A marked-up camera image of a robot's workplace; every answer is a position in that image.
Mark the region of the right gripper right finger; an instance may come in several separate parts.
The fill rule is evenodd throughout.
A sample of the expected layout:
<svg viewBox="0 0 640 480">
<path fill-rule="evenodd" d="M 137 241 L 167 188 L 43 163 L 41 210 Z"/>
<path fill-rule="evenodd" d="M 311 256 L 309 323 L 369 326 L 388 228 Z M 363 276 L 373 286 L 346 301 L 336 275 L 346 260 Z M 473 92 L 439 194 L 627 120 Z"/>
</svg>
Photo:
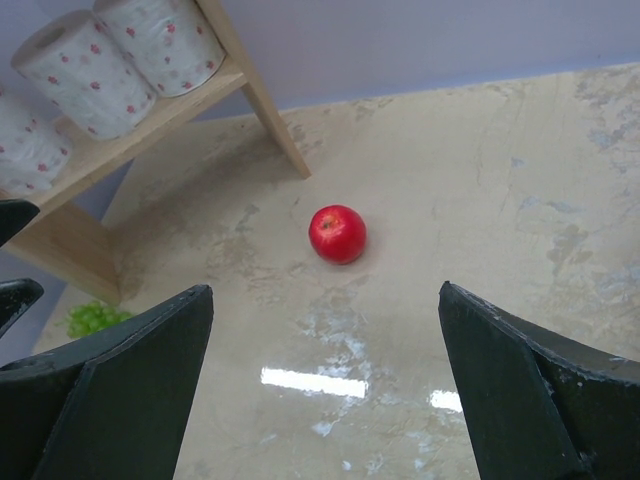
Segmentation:
<svg viewBox="0 0 640 480">
<path fill-rule="evenodd" d="M 639 364 L 445 282 L 438 313 L 483 479 L 636 479 Z"/>
</svg>

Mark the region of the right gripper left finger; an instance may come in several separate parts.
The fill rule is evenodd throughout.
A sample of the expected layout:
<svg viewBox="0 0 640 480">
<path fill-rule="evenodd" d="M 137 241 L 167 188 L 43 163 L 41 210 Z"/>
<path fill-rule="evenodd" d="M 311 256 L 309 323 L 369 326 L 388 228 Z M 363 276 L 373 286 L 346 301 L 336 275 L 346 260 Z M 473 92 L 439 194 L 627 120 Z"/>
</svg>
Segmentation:
<svg viewBox="0 0 640 480">
<path fill-rule="evenodd" d="M 2 366 L 2 478 L 172 478 L 213 317 L 211 287 L 195 285 Z"/>
</svg>

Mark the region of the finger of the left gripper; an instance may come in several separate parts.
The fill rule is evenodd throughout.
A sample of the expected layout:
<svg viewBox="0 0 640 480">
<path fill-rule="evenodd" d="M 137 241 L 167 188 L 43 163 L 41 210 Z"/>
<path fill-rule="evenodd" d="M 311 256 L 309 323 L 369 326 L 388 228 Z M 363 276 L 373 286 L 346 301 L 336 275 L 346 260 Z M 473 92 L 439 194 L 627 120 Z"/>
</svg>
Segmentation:
<svg viewBox="0 0 640 480">
<path fill-rule="evenodd" d="M 23 199 L 3 199 L 0 201 L 0 246 L 9 242 L 23 230 L 40 209 Z"/>
<path fill-rule="evenodd" d="M 43 287 L 32 279 L 2 281 L 0 287 L 0 335 L 4 335 L 43 294 Z"/>
</svg>

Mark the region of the floral paper towel roll back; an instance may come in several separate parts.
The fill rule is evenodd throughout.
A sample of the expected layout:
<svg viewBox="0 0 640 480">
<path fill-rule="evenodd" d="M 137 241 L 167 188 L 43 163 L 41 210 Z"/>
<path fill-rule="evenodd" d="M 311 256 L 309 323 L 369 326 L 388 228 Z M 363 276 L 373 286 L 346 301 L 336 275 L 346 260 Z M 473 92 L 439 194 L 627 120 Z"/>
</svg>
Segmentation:
<svg viewBox="0 0 640 480">
<path fill-rule="evenodd" d="M 89 10 L 69 12 L 35 32 L 11 66 L 96 140 L 130 133 L 157 99 Z"/>
</svg>

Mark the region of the white paper towel roll front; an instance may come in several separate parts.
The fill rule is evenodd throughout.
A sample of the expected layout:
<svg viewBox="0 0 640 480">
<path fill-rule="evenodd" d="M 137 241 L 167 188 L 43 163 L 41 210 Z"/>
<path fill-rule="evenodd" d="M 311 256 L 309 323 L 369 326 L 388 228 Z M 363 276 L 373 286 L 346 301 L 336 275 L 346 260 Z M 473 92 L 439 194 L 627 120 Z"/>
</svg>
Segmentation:
<svg viewBox="0 0 640 480">
<path fill-rule="evenodd" d="M 224 48 L 194 1 L 96 1 L 93 11 L 163 97 L 198 88 L 225 60 Z"/>
</svg>

